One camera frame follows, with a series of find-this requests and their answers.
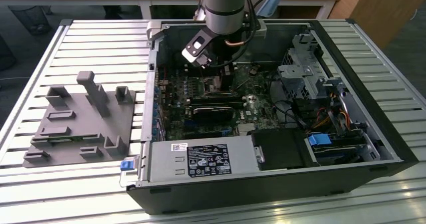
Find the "metal bracket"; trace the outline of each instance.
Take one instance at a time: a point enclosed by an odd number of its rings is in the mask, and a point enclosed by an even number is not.
[[[147,25],[148,40],[149,41],[156,40],[162,35],[161,31],[162,31],[162,21],[161,20],[149,21]]]
[[[278,71],[282,78],[304,78],[313,76],[313,71],[301,65],[281,65]]]

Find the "aluminum table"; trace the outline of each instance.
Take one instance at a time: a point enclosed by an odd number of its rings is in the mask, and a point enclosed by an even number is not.
[[[129,155],[140,151],[149,60],[148,20],[75,20],[61,25],[0,131],[0,224],[5,223],[418,223],[426,217],[426,100],[358,25],[321,21],[349,64],[415,153],[419,163],[348,194],[178,215],[149,216],[120,185],[120,161],[25,169],[51,85],[84,92],[79,71],[92,70],[105,91],[137,92]],[[325,59],[334,74],[333,62]],[[129,173],[121,183],[136,179]]]

